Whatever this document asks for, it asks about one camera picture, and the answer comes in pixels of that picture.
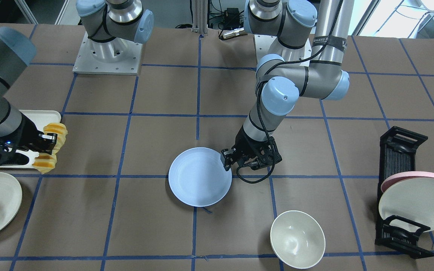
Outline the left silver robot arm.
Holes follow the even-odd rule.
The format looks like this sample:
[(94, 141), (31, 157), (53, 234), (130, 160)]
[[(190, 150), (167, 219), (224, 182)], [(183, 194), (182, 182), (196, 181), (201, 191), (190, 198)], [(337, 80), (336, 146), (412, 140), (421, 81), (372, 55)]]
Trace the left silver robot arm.
[(279, 163), (272, 133), (300, 97), (340, 100), (350, 85), (341, 68), (347, 48), (353, 0), (248, 0), (244, 28), (276, 39), (256, 68), (256, 102), (236, 135), (223, 149), (226, 171), (237, 163), (252, 170)]

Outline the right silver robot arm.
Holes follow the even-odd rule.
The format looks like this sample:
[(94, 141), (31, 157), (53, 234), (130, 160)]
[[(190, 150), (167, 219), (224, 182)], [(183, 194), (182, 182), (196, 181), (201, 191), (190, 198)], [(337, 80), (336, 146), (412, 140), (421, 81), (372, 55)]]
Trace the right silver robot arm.
[(0, 166), (27, 164), (29, 158), (24, 151), (51, 155), (57, 144), (57, 134), (38, 130), (34, 122), (5, 98), (36, 52), (35, 45), (22, 33), (0, 27)]

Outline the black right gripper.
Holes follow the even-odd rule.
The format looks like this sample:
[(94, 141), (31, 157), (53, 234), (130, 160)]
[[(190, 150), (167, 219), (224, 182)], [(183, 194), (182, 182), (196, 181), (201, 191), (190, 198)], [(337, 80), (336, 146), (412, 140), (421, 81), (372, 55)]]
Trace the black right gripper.
[(0, 165), (25, 165), (29, 158), (21, 151), (34, 151), (54, 155), (48, 144), (56, 144), (57, 133), (44, 134), (28, 117), (22, 117), (19, 126), (7, 135), (0, 135)]

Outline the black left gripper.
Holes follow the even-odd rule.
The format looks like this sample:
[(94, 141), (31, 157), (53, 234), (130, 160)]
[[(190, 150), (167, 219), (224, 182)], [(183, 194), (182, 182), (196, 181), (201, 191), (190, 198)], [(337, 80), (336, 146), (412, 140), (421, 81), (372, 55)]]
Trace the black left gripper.
[(232, 148), (221, 150), (221, 161), (225, 171), (229, 171), (234, 163), (243, 166), (250, 162), (252, 169), (262, 169), (282, 161), (274, 137), (270, 136), (270, 140), (255, 141), (246, 135), (243, 127), (237, 133)]

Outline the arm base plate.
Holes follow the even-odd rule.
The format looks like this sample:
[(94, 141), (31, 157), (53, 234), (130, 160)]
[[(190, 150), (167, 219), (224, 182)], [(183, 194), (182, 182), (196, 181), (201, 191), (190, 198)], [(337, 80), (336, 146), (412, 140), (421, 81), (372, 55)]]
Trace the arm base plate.
[(255, 35), (254, 36), (255, 56), (257, 66), (260, 65), (262, 57), (271, 54), (272, 56), (279, 55), (278, 59), (286, 62), (298, 61), (307, 59), (312, 54), (312, 48), (309, 39), (305, 41), (303, 47), (299, 49), (289, 49), (279, 43), (276, 36), (270, 35)]
[(115, 38), (97, 43), (85, 33), (73, 72), (87, 75), (138, 75), (144, 45)]

